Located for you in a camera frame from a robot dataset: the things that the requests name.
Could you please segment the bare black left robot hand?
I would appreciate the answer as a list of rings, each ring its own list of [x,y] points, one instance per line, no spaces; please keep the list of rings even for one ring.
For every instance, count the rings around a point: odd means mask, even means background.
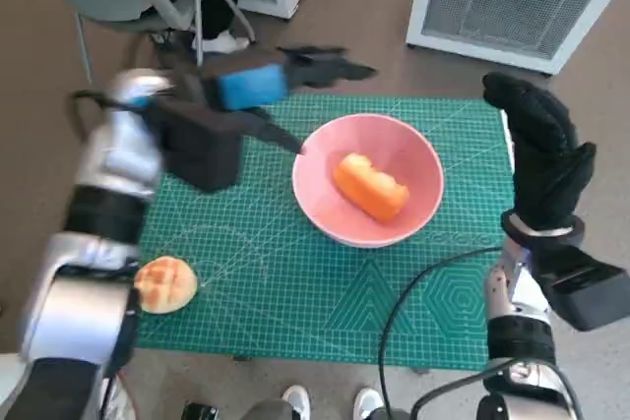
[[[350,61],[339,46],[281,47],[282,63],[269,63],[202,81],[207,99],[227,113],[238,134],[275,144],[294,154],[302,141],[277,125],[263,109],[301,88],[327,89],[339,81],[364,81],[378,74]]]

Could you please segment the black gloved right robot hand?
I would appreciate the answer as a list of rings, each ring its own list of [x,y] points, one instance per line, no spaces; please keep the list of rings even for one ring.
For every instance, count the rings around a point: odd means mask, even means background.
[[[568,108],[550,91],[502,73],[486,74],[482,84],[484,100],[507,116],[515,215],[538,232],[572,227],[595,172],[597,146],[579,142]]]

